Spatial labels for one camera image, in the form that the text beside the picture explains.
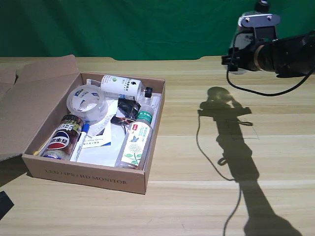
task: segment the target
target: white marker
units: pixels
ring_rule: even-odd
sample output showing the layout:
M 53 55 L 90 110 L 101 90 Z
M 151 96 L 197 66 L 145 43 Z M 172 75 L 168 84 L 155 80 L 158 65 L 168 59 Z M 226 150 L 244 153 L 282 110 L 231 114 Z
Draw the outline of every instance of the white marker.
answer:
M 71 155 L 70 161 L 77 161 L 79 154 L 81 152 L 85 137 L 87 136 L 87 133 L 89 131 L 90 125 L 89 124 L 84 124 L 82 128 L 82 132 L 80 134 L 79 140 L 77 144 L 75 145 L 74 151 Z

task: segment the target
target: green backdrop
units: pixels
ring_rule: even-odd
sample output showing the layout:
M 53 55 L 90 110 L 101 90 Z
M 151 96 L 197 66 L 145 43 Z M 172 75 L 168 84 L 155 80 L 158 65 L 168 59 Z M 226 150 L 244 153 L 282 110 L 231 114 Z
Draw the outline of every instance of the green backdrop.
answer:
M 226 53 L 256 0 L 0 0 L 0 57 L 198 59 Z M 280 38 L 315 28 L 314 0 L 269 0 Z

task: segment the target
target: box flap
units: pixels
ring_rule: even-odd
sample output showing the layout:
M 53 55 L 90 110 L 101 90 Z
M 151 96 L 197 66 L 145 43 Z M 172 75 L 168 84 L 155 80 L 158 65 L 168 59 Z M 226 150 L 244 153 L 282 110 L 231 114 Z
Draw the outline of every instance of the box flap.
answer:
M 36 63 L 26 65 L 16 84 L 32 81 L 56 78 L 63 75 L 78 73 L 74 55 L 60 58 L 50 58 Z
M 16 83 L 0 100 L 1 159 L 24 153 L 62 99 L 66 114 L 66 97 L 79 83 L 82 84 L 79 73 Z
M 13 67 L 8 67 L 0 71 L 0 100 L 13 87 L 15 78 L 16 70 Z

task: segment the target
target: wooden table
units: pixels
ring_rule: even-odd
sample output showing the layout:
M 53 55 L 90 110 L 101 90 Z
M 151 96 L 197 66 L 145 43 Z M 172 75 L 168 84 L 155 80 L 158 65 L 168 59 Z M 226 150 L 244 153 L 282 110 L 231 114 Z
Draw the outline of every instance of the wooden table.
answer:
M 37 60 L 0 58 L 0 69 Z M 15 204 L 0 221 L 1 236 L 220 236 L 224 228 L 227 236 L 315 234 L 314 76 L 293 92 L 263 97 L 230 87 L 220 57 L 77 61 L 81 71 L 166 80 L 147 194 L 31 178 L 14 158 L 0 163 L 0 190 Z M 267 72 L 230 78 L 264 92 L 301 79 Z M 238 182 L 223 179 L 199 150 L 198 114 L 199 147 Z

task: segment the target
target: blue marker cap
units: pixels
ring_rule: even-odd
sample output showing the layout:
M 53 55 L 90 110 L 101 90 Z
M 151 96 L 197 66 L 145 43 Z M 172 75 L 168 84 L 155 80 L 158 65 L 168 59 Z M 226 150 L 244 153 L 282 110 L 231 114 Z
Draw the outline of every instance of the blue marker cap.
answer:
M 82 132 L 88 132 L 90 129 L 90 124 L 84 124 L 83 127 L 82 127 Z

